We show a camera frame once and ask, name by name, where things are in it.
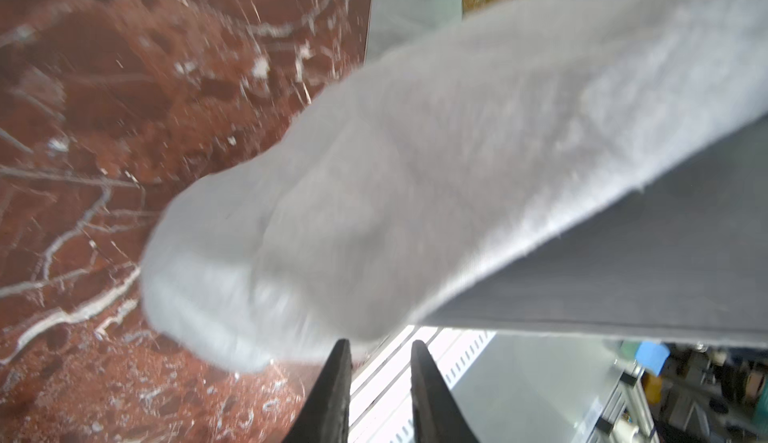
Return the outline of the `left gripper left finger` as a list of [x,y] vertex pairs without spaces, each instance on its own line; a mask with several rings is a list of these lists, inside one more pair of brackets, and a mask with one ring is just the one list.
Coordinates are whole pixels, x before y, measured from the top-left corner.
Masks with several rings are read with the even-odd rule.
[[350,342],[338,340],[283,443],[345,443],[349,432]]

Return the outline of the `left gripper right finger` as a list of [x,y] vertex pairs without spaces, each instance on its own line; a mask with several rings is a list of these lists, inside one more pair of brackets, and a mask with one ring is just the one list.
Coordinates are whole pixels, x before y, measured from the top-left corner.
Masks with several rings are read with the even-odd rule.
[[421,340],[412,344],[410,369],[414,441],[478,443]]

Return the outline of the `grey long sleeve shirt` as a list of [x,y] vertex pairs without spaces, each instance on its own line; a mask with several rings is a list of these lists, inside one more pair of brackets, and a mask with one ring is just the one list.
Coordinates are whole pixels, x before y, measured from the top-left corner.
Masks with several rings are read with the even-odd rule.
[[408,324],[767,342],[767,0],[508,0],[168,205],[148,323],[222,369]]

